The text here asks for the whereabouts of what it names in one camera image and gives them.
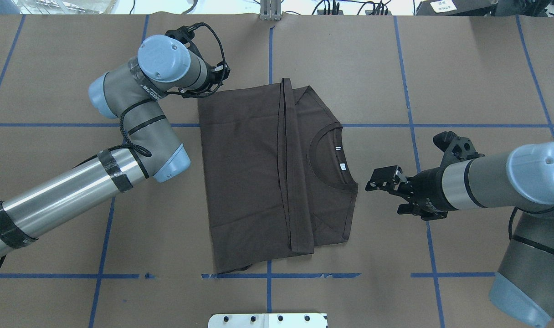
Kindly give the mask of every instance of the white tag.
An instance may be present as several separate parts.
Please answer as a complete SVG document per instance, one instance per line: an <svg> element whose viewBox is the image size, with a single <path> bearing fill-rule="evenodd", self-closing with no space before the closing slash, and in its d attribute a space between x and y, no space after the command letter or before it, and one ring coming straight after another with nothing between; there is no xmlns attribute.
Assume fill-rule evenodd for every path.
<svg viewBox="0 0 554 328"><path fill-rule="evenodd" d="M431 7L433 7L433 10L435 10L435 12L437 13L457 10L457 7L453 4L452 0L431 2Z"/></svg>

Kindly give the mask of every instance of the blue joint cover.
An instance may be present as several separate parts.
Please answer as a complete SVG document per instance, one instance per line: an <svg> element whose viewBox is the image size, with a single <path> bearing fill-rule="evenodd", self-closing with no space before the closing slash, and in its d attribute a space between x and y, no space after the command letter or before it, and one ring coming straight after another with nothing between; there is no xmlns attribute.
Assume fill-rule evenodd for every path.
<svg viewBox="0 0 554 328"><path fill-rule="evenodd" d="M104 73L100 78L91 83L89 86L89 99L91 100L93 106L98 109L98 112L100 112L103 116L106 118L117 118L117 116L109 109L107 99L105 98L104 84L107 73Z"/></svg>
<svg viewBox="0 0 554 328"><path fill-rule="evenodd" d="M167 181L185 171L189 166L190 158L186 154L186 149L184 149L184 144L182 143L164 166L154 174L154 178L160 183Z"/></svg>
<svg viewBox="0 0 554 328"><path fill-rule="evenodd" d="M139 67L154 81L175 82L190 69L190 51L178 40L154 35L144 40L137 51Z"/></svg>
<svg viewBox="0 0 554 328"><path fill-rule="evenodd" d="M544 328L552 319L538 304L510 280L496 272L490 301L502 312L525 324Z"/></svg>

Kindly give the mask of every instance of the garment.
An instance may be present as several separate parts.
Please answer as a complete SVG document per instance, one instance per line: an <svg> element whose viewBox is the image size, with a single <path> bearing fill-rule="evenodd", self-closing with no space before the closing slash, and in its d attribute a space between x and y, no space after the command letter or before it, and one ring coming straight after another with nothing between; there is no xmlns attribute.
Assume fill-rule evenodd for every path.
<svg viewBox="0 0 554 328"><path fill-rule="evenodd" d="M348 240L358 184L311 87L218 92L198 112L217 272Z"/></svg>

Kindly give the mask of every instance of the metal bracket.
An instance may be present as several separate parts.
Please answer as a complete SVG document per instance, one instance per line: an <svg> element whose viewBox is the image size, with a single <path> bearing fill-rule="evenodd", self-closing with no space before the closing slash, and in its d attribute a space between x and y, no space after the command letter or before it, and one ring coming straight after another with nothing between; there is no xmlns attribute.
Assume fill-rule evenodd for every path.
<svg viewBox="0 0 554 328"><path fill-rule="evenodd" d="M326 313L248 313L213 315L208 328L327 328Z"/></svg>
<svg viewBox="0 0 554 328"><path fill-rule="evenodd" d="M281 21L281 0L259 0L261 3L262 21Z"/></svg>

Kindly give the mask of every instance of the silver metal tube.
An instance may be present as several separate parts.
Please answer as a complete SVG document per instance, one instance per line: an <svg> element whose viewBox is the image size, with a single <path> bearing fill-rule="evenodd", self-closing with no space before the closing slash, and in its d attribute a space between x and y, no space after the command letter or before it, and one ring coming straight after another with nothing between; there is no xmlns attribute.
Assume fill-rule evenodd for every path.
<svg viewBox="0 0 554 328"><path fill-rule="evenodd" d="M111 155L132 185L145 179L129 149L117 149ZM5 201L2 206L18 228L38 238L118 193L105 168L94 159ZM0 240L0 257L12 250Z"/></svg>

